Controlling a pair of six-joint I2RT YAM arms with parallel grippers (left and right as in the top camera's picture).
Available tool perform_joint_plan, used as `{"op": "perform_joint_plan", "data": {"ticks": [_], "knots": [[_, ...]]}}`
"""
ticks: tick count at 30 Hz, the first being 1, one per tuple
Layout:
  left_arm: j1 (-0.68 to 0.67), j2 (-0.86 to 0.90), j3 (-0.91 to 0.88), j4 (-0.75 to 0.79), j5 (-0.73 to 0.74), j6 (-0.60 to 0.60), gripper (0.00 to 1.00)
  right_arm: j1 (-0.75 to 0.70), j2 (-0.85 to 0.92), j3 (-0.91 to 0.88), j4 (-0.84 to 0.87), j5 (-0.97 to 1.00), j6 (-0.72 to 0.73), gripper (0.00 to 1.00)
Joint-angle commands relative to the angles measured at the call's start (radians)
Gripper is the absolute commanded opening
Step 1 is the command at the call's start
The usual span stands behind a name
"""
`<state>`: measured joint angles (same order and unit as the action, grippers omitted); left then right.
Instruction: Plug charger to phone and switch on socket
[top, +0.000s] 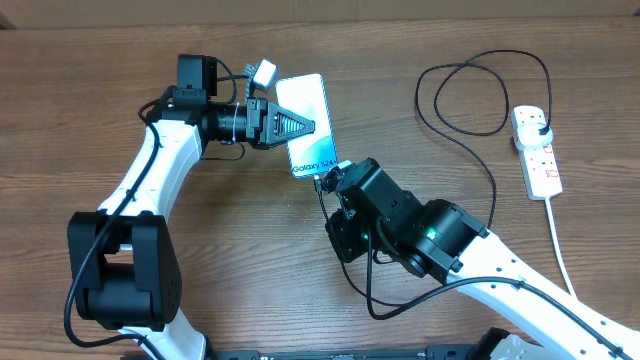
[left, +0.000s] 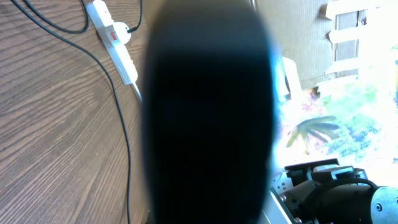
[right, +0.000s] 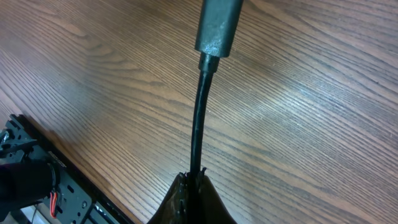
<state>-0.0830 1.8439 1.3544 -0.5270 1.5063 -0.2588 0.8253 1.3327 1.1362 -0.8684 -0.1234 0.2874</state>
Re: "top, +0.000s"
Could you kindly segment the Samsung Galaxy smartphone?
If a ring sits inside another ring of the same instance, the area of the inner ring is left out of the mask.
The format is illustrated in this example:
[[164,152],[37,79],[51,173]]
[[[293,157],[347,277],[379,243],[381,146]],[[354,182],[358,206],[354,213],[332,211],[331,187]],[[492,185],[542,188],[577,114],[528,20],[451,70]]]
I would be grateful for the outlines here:
[[287,141],[290,169],[294,178],[321,175],[338,164],[334,134],[323,77],[318,73],[290,77],[276,82],[278,105],[300,117],[287,130],[304,135]]

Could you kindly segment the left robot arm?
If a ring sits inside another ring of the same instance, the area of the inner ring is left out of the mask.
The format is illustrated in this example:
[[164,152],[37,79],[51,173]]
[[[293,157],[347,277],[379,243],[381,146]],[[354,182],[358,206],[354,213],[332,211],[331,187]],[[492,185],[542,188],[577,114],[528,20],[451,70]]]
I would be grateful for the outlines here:
[[243,70],[244,104],[214,101],[225,66],[216,57],[179,55],[176,84],[138,111],[145,139],[119,186],[96,211],[71,217],[63,326],[76,346],[133,340],[150,359],[216,358],[180,308],[168,229],[180,188],[211,141],[265,150],[315,130],[313,121],[255,96],[275,83],[277,67],[268,60]]

